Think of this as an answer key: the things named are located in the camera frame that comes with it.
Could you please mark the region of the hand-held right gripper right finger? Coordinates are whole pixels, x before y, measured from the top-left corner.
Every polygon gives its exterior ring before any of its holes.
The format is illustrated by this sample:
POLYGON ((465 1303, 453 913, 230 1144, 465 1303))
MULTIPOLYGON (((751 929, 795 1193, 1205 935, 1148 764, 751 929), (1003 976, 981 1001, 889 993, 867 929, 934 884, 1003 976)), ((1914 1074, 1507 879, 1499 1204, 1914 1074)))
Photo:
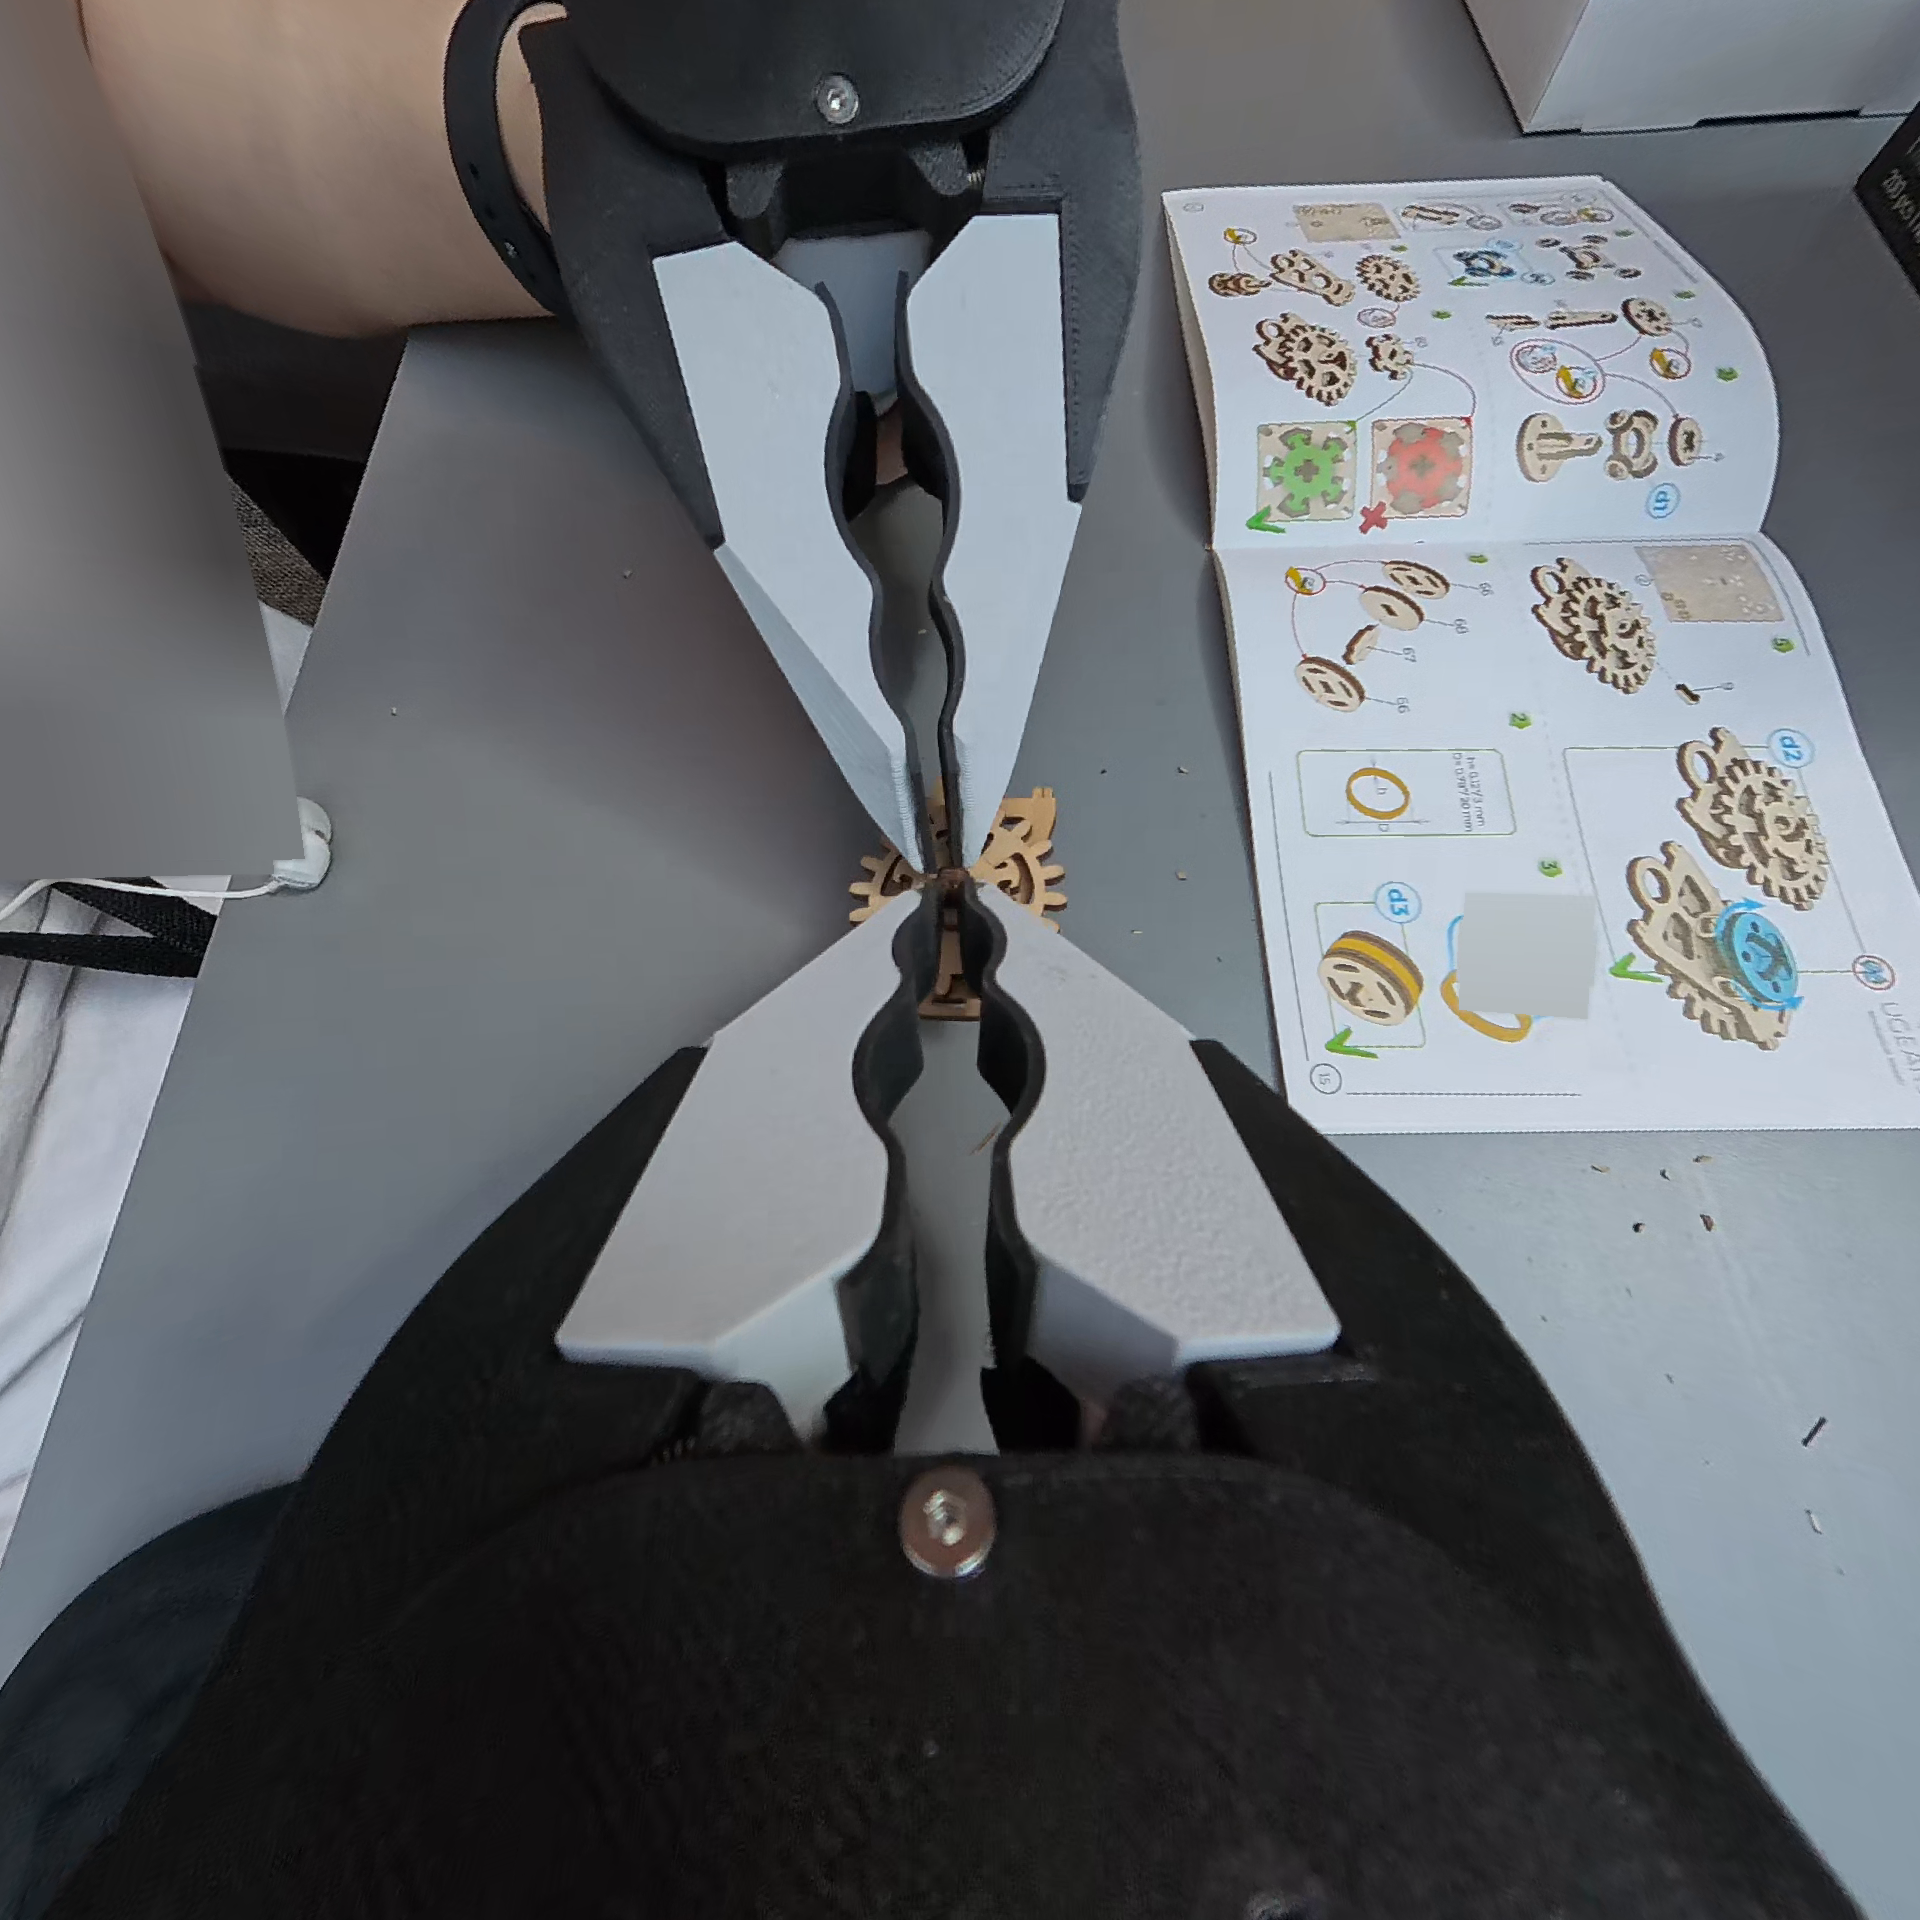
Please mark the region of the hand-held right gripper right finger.
POLYGON ((1073 1449, 1081 1406, 1196 1363, 1339 1340, 1210 1070, 1238 1070, 1005 897, 959 899, 993 1151, 981 1377, 1001 1455, 1073 1449))

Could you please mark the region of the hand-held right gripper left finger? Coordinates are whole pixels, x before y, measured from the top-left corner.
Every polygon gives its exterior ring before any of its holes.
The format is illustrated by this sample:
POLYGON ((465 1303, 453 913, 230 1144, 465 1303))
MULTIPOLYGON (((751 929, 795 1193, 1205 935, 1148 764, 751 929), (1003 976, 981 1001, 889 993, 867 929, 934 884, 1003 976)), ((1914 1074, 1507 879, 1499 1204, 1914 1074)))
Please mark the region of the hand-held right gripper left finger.
POLYGON ((905 1156, 939 899, 903 894, 719 1028, 558 1331, 571 1360, 763 1383, 892 1446, 919 1336, 905 1156))

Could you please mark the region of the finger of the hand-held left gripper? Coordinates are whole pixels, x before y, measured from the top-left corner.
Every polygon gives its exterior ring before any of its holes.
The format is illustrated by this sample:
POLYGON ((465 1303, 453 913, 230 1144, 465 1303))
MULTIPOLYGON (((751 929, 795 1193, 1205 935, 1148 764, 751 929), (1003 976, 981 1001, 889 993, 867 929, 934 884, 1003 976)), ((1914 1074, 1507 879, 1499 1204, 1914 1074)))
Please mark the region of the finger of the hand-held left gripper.
POLYGON ((847 539, 847 350, 833 300, 739 242, 655 280, 723 524, 715 559, 842 776, 925 858, 921 777, 874 662, 878 587, 847 539))
POLYGON ((1059 218, 967 223, 903 298, 903 350, 941 468, 927 602, 949 644, 953 856, 971 864, 1015 770, 1081 514, 1067 489, 1059 218))

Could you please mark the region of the wooden gear assembly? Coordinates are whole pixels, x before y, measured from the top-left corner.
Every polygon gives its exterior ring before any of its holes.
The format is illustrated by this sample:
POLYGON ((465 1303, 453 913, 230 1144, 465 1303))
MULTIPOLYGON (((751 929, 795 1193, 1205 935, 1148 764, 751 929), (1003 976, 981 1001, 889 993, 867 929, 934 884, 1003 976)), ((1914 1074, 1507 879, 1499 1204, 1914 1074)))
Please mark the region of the wooden gear assembly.
MULTIPOLYGON (((1036 786, 1028 796, 1010 794, 998 804, 993 834, 971 862, 969 876, 982 889, 998 889, 1034 916, 1057 914, 1067 905, 1065 866, 1052 862, 1052 839, 1059 824, 1059 798, 1052 786, 1036 786)), ((899 894, 921 889, 921 876, 897 849, 859 860, 861 879, 851 883, 851 923, 861 923, 899 894)), ((939 970, 931 993, 919 1003, 923 1019, 978 1023, 981 999, 965 974, 962 930, 957 908, 945 905, 939 970)))

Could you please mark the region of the person's left forearm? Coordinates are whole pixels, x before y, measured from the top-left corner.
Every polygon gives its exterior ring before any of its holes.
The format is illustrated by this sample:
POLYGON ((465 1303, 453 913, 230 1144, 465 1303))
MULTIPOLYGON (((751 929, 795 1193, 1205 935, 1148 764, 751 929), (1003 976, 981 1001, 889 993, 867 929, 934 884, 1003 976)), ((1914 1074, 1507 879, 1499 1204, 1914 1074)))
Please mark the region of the person's left forearm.
POLYGON ((366 338, 541 310, 460 187, 460 3, 84 3, 82 39, 177 289, 366 338))

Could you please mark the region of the white earphones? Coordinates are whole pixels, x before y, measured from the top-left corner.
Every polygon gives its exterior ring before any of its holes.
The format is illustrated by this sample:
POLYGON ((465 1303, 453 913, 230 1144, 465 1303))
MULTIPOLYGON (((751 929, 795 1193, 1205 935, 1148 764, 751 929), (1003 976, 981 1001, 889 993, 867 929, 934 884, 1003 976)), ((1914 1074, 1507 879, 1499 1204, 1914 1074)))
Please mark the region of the white earphones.
POLYGON ((322 804, 309 798, 298 800, 298 816, 302 827, 300 858, 279 860, 273 876, 251 884, 230 884, 225 889, 227 900, 263 899, 277 894, 309 894, 322 888, 332 866, 334 826, 322 804))

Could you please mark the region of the printed instruction booklet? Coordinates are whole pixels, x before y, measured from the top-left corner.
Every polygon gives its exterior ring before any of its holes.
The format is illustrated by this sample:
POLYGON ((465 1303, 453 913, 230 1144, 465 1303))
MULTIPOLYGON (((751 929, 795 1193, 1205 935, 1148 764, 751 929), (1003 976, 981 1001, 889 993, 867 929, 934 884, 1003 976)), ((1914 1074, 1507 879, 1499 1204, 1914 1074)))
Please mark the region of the printed instruction booklet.
POLYGON ((1915 889, 1747 315, 1591 176, 1163 198, 1289 1095, 1915 1127, 1915 889))

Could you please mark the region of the person in grey clothing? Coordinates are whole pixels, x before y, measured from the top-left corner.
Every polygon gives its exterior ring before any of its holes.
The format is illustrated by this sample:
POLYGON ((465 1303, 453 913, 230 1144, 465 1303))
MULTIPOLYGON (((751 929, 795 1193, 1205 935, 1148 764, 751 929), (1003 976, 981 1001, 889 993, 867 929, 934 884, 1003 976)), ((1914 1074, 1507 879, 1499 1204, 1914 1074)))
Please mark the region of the person in grey clothing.
POLYGON ((3 1536, 101 1278, 189 976, 3 963, 3 1536))

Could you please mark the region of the white cardboard box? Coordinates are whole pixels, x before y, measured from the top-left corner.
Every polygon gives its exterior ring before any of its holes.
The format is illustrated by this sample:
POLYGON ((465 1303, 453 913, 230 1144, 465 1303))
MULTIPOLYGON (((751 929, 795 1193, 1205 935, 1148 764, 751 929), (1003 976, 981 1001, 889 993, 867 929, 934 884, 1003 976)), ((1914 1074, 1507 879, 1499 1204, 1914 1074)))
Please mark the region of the white cardboard box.
POLYGON ((1915 3, 1467 3, 1524 134, 1908 114, 1915 3))

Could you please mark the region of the black box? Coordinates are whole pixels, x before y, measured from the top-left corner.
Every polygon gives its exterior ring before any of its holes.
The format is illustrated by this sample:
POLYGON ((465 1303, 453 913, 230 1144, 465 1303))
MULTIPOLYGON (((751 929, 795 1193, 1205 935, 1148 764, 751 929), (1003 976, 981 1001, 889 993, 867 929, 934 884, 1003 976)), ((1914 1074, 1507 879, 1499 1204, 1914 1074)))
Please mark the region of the black box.
POLYGON ((1911 289, 1920 289, 1917 206, 1920 110, 1911 110, 1857 180, 1857 200, 1911 289))

